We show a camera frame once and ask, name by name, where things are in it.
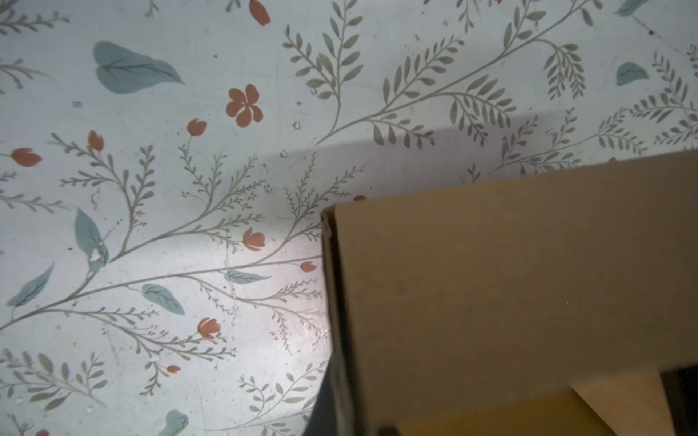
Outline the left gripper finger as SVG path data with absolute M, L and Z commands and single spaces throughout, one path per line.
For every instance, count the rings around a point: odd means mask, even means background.
M 334 393 L 331 384 L 332 369 L 333 363 L 329 362 L 316 398 L 316 404 L 305 427 L 303 436 L 337 435 L 336 406 L 334 405 Z

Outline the brown cardboard box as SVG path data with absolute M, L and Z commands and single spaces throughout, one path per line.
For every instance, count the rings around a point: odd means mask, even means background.
M 697 154 L 323 212 L 341 435 L 694 435 Z

